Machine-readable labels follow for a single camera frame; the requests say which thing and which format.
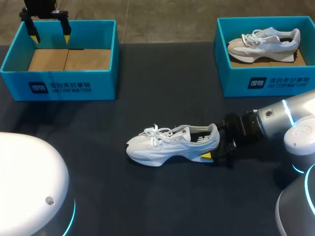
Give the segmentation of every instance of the robotic arm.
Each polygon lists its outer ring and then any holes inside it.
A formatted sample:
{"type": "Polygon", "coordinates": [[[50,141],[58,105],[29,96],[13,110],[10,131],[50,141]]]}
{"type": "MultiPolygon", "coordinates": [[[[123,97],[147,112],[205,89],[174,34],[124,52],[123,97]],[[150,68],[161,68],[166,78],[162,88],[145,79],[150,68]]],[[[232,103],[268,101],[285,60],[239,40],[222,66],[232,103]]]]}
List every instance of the robotic arm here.
{"type": "Polygon", "coordinates": [[[58,19],[63,29],[63,35],[66,43],[68,43],[71,27],[68,21],[67,11],[56,10],[56,0],[24,0],[26,7],[23,7],[19,16],[25,22],[29,36],[38,44],[40,36],[33,23],[32,16],[40,19],[58,19]]]}

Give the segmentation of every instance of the white dome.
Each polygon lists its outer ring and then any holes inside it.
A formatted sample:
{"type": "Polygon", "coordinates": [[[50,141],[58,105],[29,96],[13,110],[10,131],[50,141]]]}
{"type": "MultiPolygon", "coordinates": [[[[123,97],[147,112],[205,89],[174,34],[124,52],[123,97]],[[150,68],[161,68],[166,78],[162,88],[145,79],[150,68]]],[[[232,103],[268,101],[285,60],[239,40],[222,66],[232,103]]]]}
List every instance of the white dome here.
{"type": "Polygon", "coordinates": [[[0,132],[0,236],[29,236],[60,209],[69,175],[47,142],[0,132]]]}

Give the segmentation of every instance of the dark table surface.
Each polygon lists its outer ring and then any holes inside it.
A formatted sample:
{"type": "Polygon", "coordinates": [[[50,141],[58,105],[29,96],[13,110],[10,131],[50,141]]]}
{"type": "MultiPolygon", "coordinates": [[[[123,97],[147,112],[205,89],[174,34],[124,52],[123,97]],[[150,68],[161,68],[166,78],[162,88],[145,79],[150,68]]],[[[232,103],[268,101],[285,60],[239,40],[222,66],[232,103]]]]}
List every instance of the dark table surface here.
{"type": "Polygon", "coordinates": [[[154,123],[209,125],[282,99],[224,98],[212,46],[121,45],[116,101],[14,102],[0,80],[0,131],[39,137],[67,164],[75,235],[279,235],[276,145],[238,151],[233,169],[181,157],[149,168],[126,156],[125,143],[154,123]]]}

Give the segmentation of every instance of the sneaker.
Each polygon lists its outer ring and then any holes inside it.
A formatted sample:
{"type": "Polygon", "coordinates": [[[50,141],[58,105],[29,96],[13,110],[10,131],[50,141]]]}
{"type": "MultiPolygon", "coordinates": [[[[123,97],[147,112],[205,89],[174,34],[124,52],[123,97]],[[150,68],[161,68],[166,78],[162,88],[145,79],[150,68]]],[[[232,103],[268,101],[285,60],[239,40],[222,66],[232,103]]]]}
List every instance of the sneaker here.
{"type": "Polygon", "coordinates": [[[242,38],[233,39],[228,43],[227,51],[232,57],[247,63],[261,57],[293,62],[299,45],[298,29],[280,32],[270,27],[264,30],[256,29],[252,34],[242,34],[242,38]]]}
{"type": "Polygon", "coordinates": [[[196,162],[213,162],[210,151],[218,147],[219,141],[215,124],[181,125],[172,130],[155,125],[129,140],[126,152],[132,160],[146,166],[161,166],[177,155],[196,162]]]}

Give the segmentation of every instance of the cardboard box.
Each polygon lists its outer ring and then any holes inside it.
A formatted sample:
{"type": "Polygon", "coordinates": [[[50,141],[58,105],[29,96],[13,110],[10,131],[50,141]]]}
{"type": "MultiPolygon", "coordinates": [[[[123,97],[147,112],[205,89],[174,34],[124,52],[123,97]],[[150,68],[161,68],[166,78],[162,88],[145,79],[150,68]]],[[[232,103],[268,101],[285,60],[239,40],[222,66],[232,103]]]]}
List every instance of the cardboard box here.
{"type": "Polygon", "coordinates": [[[69,50],[64,70],[108,70],[110,50],[69,50]]]}
{"type": "Polygon", "coordinates": [[[68,49],[36,49],[28,71],[63,71],[68,49]]]}
{"type": "Polygon", "coordinates": [[[218,18],[214,54],[224,96],[297,95],[315,89],[315,25],[310,17],[218,18]],[[301,32],[300,56],[295,63],[261,60],[251,65],[231,62],[226,44],[242,33],[273,27],[301,32]]]}
{"type": "Polygon", "coordinates": [[[22,22],[4,59],[0,73],[16,101],[114,100],[119,66],[116,21],[69,21],[72,32],[66,44],[59,21],[34,21],[40,36],[36,44],[22,22]],[[106,50],[108,68],[64,71],[63,53],[49,51],[44,61],[37,49],[106,50]]]}

